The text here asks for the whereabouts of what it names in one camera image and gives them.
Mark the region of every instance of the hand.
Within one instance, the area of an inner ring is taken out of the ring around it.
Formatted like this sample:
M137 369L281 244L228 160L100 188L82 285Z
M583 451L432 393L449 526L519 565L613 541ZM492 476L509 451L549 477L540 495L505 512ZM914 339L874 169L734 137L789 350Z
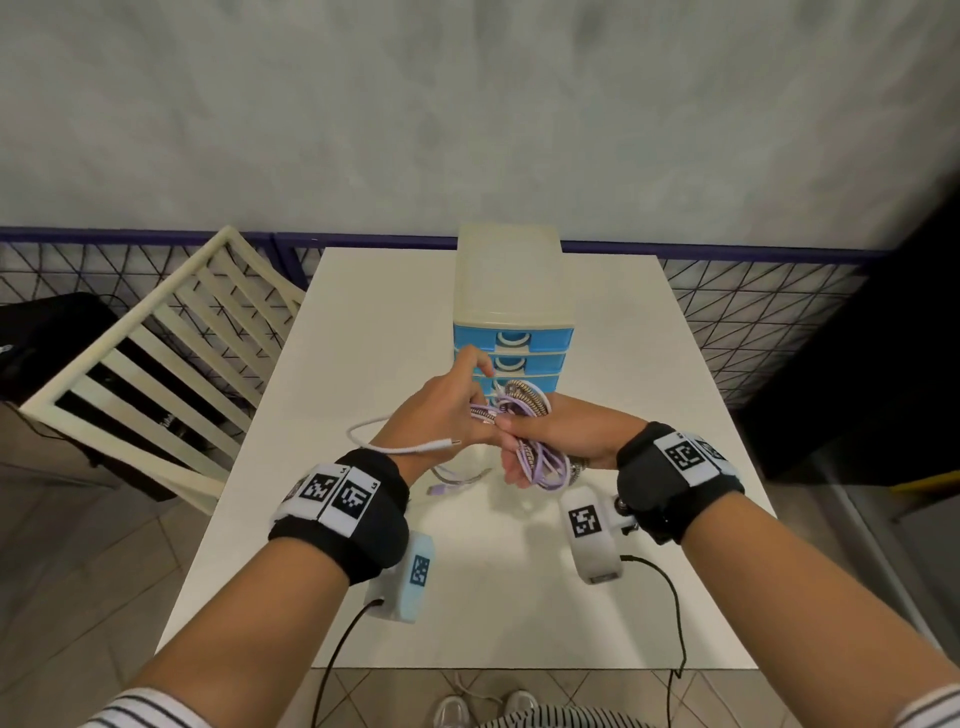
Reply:
M551 412L543 417L497 415L496 426L514 437L537 440L567 455L586 457L591 468L616 469L616 454L647 426L646 420L599 404L551 393ZM516 459L516 446L504 440L500 460L505 480L529 488Z
M487 403L480 382L473 379L474 367L493 376L489 356L476 347L463 347L450 371L427 380L371 440L371 445L379 448L409 448L445 438L460 441L460 445L452 448L390 455L407 485L412 485L430 468L445 463L470 445L483 443L516 449L516 440L510 435L470 416L471 402Z

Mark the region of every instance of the striped shirt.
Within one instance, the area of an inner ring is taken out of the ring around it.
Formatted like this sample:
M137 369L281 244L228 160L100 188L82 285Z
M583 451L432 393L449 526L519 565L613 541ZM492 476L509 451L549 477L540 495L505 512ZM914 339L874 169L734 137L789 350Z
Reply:
M176 698L150 688L121 692L82 728L213 728ZM604 708L541 705L503 716L480 728L653 728ZM960 685L950 685L908 705L893 728L960 728Z

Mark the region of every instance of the white sensor device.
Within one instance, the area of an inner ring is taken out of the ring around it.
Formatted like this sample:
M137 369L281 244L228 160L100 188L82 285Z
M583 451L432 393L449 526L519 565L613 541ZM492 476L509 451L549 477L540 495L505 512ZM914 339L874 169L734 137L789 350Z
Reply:
M371 607L368 614L408 624L417 621L433 559L433 539L425 533L411 531L407 550L400 563L383 570L367 586L364 603L383 599L383 604Z
M634 526L636 519L618 514L612 497L600 496L587 486L566 490L560 496L560 511L580 578L588 584L620 578L623 562L614 530Z

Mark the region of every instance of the white tag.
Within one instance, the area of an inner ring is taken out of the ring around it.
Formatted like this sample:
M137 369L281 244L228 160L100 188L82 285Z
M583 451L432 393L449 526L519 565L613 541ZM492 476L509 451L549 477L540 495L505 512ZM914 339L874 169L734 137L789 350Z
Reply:
M706 483L720 473L719 466L713 464L703 452L690 442L682 432L671 432L654 440L677 472L691 487Z
M350 538L379 487L380 481L376 478L350 468L317 520L344 538Z
M704 440L704 438L702 438L700 435L695 435L692 432L685 432L684 437L697 446L697 449L706 455L707 460L719 468L722 474L740 477L740 473L736 471L736 468L733 466L730 460L721 455L713 445Z
M285 516L315 521L349 470L349 465L314 466L287 494L274 514L274 522Z

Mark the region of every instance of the shirt sleeve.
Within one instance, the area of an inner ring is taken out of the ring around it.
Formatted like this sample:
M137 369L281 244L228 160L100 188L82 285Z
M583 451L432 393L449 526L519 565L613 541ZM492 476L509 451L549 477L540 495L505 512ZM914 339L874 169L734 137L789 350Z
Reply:
M948 685L908 705L895 728L960 728L960 685Z
M123 691L82 728L212 728L175 697L151 688Z

